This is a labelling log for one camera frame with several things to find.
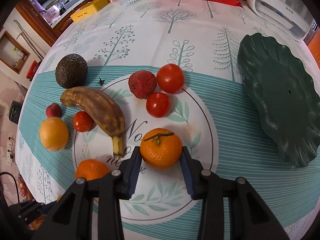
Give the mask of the small tomato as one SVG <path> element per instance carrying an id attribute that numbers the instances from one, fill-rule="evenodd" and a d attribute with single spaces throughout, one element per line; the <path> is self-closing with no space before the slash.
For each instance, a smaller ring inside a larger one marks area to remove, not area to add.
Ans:
<path id="1" fill-rule="evenodd" d="M 78 132 L 87 132 L 91 129 L 92 125 L 93 119 L 85 111 L 79 111 L 74 115 L 73 127 Z"/>

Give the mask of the mandarin with stem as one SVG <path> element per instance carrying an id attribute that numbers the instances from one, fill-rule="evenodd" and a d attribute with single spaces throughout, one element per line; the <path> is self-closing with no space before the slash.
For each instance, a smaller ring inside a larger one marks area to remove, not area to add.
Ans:
<path id="1" fill-rule="evenodd" d="M 140 154 L 149 166 L 166 170 L 174 166 L 182 155 L 180 137 L 165 128 L 155 128 L 148 131 L 141 143 Z"/>

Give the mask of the small red lychee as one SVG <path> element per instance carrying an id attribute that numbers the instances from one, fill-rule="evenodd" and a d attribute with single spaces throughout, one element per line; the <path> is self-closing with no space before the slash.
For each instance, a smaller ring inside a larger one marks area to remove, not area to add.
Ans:
<path id="1" fill-rule="evenodd" d="M 60 118 L 62 116 L 62 109 L 60 105 L 58 105 L 57 103 L 52 103 L 51 105 L 49 105 L 46 108 L 46 116 L 48 118 L 51 118 L 51 117 Z"/>

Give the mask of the overripe brown banana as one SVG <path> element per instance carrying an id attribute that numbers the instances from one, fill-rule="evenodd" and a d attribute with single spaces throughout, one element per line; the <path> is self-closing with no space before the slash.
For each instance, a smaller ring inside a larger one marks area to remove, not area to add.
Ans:
<path id="1" fill-rule="evenodd" d="M 90 87 L 73 87 L 65 90 L 60 97 L 68 107 L 80 107 L 112 139 L 113 155 L 124 157 L 123 133 L 125 118 L 119 105 L 103 91 Z"/>

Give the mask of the medium red tomato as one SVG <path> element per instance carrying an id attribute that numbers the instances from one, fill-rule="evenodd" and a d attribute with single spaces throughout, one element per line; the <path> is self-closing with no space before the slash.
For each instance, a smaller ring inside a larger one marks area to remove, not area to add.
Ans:
<path id="1" fill-rule="evenodd" d="M 171 103 L 169 96 L 162 92 L 152 93 L 146 101 L 147 112 L 155 118 L 165 117 L 169 112 L 170 107 Z"/>

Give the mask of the dark avocado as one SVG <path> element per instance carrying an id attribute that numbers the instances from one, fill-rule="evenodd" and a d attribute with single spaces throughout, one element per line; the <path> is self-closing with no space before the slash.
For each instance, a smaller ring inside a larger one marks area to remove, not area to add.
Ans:
<path id="1" fill-rule="evenodd" d="M 66 89 L 83 86 L 88 73 L 87 61 L 79 54 L 68 54 L 57 64 L 55 78 Z"/>

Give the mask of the large red lychee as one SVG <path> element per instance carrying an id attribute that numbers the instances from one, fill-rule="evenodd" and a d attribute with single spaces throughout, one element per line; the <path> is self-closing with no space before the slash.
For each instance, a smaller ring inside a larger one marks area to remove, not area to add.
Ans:
<path id="1" fill-rule="evenodd" d="M 139 70 L 129 77 L 129 89 L 138 99 L 147 99 L 156 89 L 155 75 L 148 70 Z"/>

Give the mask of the large red tomato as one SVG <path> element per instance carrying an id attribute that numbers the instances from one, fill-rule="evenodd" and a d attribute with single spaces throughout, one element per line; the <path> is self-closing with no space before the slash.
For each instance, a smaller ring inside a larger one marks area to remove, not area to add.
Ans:
<path id="1" fill-rule="evenodd" d="M 175 94 L 184 86 L 184 74 L 176 64 L 166 64 L 157 72 L 157 83 L 161 90 Z"/>

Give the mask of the dark green leaf plate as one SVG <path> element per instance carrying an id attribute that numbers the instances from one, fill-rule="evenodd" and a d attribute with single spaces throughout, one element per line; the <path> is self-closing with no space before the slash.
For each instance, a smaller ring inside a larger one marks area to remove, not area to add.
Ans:
<path id="1" fill-rule="evenodd" d="M 274 37 L 255 33 L 240 42 L 238 66 L 279 157 L 296 168 L 308 166 L 319 147 L 319 94 L 302 61 Z"/>

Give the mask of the tree patterned tablecloth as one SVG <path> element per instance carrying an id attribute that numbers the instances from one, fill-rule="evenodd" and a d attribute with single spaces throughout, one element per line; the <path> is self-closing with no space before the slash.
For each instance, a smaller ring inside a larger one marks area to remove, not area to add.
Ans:
<path id="1" fill-rule="evenodd" d="M 182 148 L 204 171 L 249 182 L 302 239 L 319 214 L 319 67 L 304 42 L 247 5 L 112 2 L 73 23 L 40 65 L 16 163 L 38 202 L 142 151 L 120 202 L 126 239 L 197 239 Z"/>

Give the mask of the yellow tin box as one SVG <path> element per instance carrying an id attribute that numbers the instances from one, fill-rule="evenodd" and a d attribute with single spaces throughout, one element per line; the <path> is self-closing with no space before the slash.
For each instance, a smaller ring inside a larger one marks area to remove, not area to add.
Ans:
<path id="1" fill-rule="evenodd" d="M 71 15 L 71 19 L 77 22 L 103 9 L 108 4 L 108 0 L 94 0 L 81 7 Z"/>

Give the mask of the white plastic storage container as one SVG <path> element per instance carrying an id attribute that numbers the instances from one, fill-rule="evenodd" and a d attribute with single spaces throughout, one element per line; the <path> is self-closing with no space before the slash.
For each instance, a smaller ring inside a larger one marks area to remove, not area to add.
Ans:
<path id="1" fill-rule="evenodd" d="M 246 0 L 261 18 L 297 41 L 303 40 L 315 20 L 302 0 Z"/>

